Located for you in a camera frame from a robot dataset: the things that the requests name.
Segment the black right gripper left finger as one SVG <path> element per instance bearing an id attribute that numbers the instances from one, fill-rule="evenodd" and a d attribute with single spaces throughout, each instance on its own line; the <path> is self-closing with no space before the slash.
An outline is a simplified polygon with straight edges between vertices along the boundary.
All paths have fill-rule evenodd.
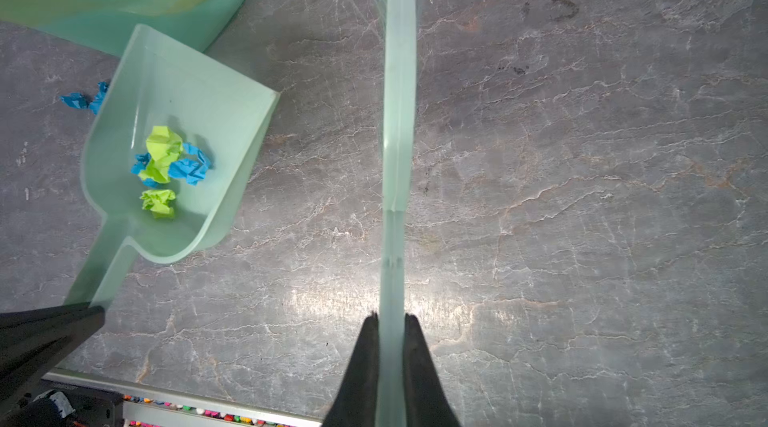
<path id="1" fill-rule="evenodd" d="M 379 378 L 379 319 L 363 322 L 336 398 L 322 426 L 374 426 Z"/>

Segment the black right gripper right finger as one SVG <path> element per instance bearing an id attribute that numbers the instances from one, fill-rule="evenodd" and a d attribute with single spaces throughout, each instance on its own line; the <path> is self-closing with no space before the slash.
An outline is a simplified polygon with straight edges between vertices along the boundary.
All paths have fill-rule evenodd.
<path id="1" fill-rule="evenodd" d="M 460 427 L 443 391 L 418 318 L 405 315 L 403 382 L 406 425 Z"/>

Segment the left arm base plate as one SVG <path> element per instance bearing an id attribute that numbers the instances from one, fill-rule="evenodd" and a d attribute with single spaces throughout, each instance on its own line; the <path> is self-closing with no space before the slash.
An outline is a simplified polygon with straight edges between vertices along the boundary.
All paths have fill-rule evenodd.
<path id="1" fill-rule="evenodd" d="M 123 426 L 119 394 L 92 389 L 47 389 L 25 394 L 2 426 Z"/>

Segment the mint green hand brush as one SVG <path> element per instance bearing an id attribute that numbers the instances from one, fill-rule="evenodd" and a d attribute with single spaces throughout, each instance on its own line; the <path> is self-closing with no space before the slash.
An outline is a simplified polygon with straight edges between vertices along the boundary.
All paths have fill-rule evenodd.
<path id="1" fill-rule="evenodd" d="M 384 77 L 380 363 L 375 424 L 404 426 L 405 219 L 417 103 L 418 12 L 416 0 L 377 0 L 377 5 L 384 27 Z"/>

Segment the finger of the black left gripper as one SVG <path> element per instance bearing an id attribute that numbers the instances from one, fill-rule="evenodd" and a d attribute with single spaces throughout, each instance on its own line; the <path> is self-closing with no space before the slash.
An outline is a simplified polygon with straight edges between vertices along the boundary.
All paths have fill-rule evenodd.
<path id="1" fill-rule="evenodd" d="M 105 309 L 78 303 L 1 315 L 1 415 L 105 323 Z"/>

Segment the mint green dustpan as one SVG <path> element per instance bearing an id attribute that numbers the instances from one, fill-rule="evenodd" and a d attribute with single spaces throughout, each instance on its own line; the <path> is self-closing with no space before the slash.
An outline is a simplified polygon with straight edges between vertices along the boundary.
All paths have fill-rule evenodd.
<path id="1" fill-rule="evenodd" d="M 67 302 L 106 307 L 137 257 L 170 264 L 221 241 L 278 99 L 136 27 L 82 155 L 83 190 L 103 224 Z"/>

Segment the small blue paper scrap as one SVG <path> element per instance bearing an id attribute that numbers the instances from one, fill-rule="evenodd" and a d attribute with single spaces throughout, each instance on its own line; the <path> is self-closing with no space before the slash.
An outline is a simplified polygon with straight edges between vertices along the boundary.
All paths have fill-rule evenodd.
<path id="1" fill-rule="evenodd" d="M 180 150 L 171 156 L 174 159 L 167 166 L 161 166 L 150 153 L 137 154 L 131 173 L 138 176 L 145 186 L 153 189 L 159 189 L 174 179 L 196 186 L 205 179 L 212 166 L 211 160 L 201 149 L 187 142 L 182 142 Z"/>

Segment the lime green scrap pair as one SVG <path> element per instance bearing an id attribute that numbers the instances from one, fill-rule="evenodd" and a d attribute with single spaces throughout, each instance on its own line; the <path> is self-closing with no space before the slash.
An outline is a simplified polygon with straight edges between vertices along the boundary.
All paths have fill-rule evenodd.
<path id="1" fill-rule="evenodd" d="M 170 183 L 170 167 L 181 158 L 183 141 L 179 134 L 168 126 L 154 126 L 146 139 L 147 152 L 137 157 L 135 174 L 146 187 L 141 193 L 142 208 L 155 219 L 173 219 L 175 209 L 171 203 L 176 199 Z"/>

